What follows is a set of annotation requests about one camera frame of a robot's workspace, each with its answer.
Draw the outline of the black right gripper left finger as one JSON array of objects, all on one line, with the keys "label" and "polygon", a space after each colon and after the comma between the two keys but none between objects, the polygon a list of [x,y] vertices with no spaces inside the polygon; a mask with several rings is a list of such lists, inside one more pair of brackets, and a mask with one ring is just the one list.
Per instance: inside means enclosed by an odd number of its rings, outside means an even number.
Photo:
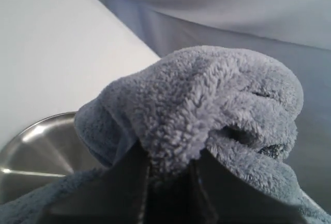
[{"label": "black right gripper left finger", "polygon": [[104,175],[48,205],[38,223],[141,223],[149,158],[139,142]]}]

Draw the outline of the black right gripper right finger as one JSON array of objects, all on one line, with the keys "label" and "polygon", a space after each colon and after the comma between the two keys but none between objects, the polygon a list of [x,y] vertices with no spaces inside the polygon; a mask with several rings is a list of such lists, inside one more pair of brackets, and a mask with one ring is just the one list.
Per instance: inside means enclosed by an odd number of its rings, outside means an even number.
[{"label": "black right gripper right finger", "polygon": [[207,150],[189,165],[193,223],[261,223],[252,205],[255,190],[222,166]]}]

